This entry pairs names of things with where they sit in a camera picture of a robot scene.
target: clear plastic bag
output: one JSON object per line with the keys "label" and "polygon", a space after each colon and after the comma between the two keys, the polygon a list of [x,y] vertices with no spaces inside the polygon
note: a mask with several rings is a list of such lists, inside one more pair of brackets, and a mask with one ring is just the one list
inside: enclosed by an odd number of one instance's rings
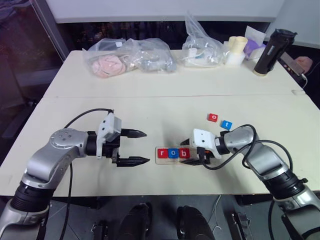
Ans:
{"label": "clear plastic bag", "polygon": [[134,69],[128,62],[128,54],[118,53],[125,39],[103,38],[82,54],[88,69],[96,76],[109,78]]}
{"label": "clear plastic bag", "polygon": [[174,72],[177,64],[169,46],[159,38],[127,40],[118,53],[127,54],[132,66],[143,72]]}
{"label": "clear plastic bag", "polygon": [[188,12],[185,16],[188,37],[182,45],[180,61],[186,67],[212,68],[224,60],[223,44],[207,35],[200,23]]}

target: black thermos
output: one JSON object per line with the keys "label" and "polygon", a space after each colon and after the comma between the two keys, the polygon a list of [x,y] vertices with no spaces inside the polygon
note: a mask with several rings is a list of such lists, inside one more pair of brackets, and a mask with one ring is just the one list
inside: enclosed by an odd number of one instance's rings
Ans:
{"label": "black thermos", "polygon": [[270,36],[270,41],[265,47],[259,61],[254,67],[253,72],[258,76],[265,76],[270,72],[276,61],[295,41],[296,32],[285,29],[276,29]]}

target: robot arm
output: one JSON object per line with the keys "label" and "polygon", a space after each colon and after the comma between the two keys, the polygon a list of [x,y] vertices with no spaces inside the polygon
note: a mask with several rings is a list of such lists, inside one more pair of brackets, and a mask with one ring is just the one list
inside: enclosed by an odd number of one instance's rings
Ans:
{"label": "robot arm", "polygon": [[0,239],[42,238],[40,229],[45,228],[50,200],[74,159],[87,155],[98,159],[104,156],[111,158],[117,167],[133,167],[149,161],[139,156],[119,158],[120,136],[140,138],[146,134],[121,129],[121,120],[113,113],[101,122],[98,134],[72,128],[63,128],[52,134],[49,142],[28,161],[14,197],[3,210]]}
{"label": "robot arm", "polygon": [[[291,238],[316,239],[320,234],[320,200],[305,185],[306,179],[299,180],[271,147],[259,141],[258,136],[256,138],[246,163],[284,212],[282,220]],[[221,158],[221,155],[235,153],[243,147],[241,153],[245,155],[253,140],[254,131],[248,126],[238,127],[222,136],[194,129],[191,145],[202,152],[199,156],[204,156],[204,150],[210,150],[214,157]]]}

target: white table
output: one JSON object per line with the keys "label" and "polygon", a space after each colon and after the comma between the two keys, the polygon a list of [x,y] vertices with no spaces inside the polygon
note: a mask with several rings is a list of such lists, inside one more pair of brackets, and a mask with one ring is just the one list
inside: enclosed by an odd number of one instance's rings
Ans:
{"label": "white table", "polygon": [[[116,167],[110,159],[95,157],[73,161],[72,196],[259,194],[268,190],[238,156],[225,167],[210,171],[203,166],[157,165],[157,146],[178,145],[193,128],[218,134],[220,120],[256,127],[261,139],[283,144],[291,153],[294,172],[307,178],[312,190],[320,189],[320,111],[306,95],[230,95],[189,97],[57,97],[43,98],[24,126],[0,167],[0,195],[13,195],[29,157],[50,135],[73,117],[92,108],[115,109],[123,128],[141,130],[147,137],[121,138],[122,157],[141,156],[150,162],[136,167]],[[105,112],[90,113],[72,127],[97,130]],[[274,147],[286,160],[284,153]],[[67,171],[54,195],[68,195]]]}
{"label": "white table", "polygon": [[103,79],[88,71],[82,51],[72,51],[44,98],[292,95],[292,90],[300,89],[279,63],[264,77],[253,74],[255,65],[256,61],[252,60],[242,66],[178,66],[170,74],[143,73],[136,69]]}

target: white wall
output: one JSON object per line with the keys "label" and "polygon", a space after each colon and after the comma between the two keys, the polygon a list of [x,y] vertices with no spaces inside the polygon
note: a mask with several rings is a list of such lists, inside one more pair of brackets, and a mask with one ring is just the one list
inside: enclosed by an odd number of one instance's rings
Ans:
{"label": "white wall", "polygon": [[285,0],[46,0],[55,21],[184,21],[189,10],[199,21],[272,22]]}
{"label": "white wall", "polygon": [[275,29],[297,32],[294,45],[320,49],[320,0],[285,0],[267,39]]}

